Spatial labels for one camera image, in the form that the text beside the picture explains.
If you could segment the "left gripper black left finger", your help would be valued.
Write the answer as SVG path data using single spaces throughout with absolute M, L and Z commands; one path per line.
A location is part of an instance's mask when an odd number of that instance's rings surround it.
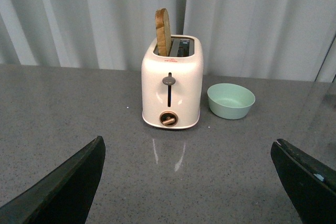
M 98 136 L 1 207 L 1 223 L 85 223 L 100 183 L 106 146 Z

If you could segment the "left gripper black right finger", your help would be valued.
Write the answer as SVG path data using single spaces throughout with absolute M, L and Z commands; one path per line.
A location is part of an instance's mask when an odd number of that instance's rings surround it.
M 335 170 L 283 139 L 270 154 L 301 221 L 335 223 Z

